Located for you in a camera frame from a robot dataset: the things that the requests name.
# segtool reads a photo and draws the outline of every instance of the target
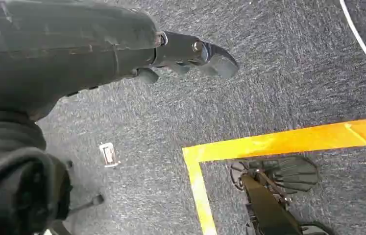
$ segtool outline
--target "metal bolt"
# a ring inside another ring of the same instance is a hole
[[[157,35],[155,38],[155,46],[160,47],[166,43],[166,40],[162,35]]]
[[[193,43],[193,51],[194,52],[200,52],[201,50],[203,50],[203,43],[200,41],[196,41],[195,43]]]

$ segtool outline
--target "robotic leg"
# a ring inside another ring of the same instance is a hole
[[[333,235],[319,223],[299,223],[287,211],[289,194],[309,191],[318,182],[317,168],[305,158],[239,161],[232,164],[230,175],[248,199],[246,234]]]

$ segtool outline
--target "orange tape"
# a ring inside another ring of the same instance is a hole
[[[204,235],[216,235],[200,162],[366,146],[366,120],[315,126],[183,148]]]

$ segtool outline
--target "black plastic part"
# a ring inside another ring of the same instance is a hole
[[[236,161],[230,168],[232,183],[238,190],[243,190],[240,176],[245,173],[255,174],[257,169],[262,170],[277,187],[283,188],[287,194],[297,191],[307,192],[318,182],[317,167],[302,156],[294,156]]]
[[[241,179],[249,206],[256,217],[255,230],[261,231],[263,235],[301,235],[296,219],[278,203],[266,187],[248,174]]]

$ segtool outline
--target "gray carpet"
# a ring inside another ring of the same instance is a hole
[[[182,147],[366,118],[366,58],[338,0],[110,2],[229,49],[241,70],[227,80],[160,70],[154,85],[124,80],[60,100],[39,125],[49,152],[75,162],[73,203],[96,191],[107,198],[77,216],[78,235],[199,235]],[[347,2],[366,42],[366,0]],[[118,168],[103,167],[105,142]],[[366,148],[306,156],[322,180],[294,197],[293,213],[338,235],[365,235]],[[227,166],[202,165],[212,213],[219,235],[243,235],[242,196]]]

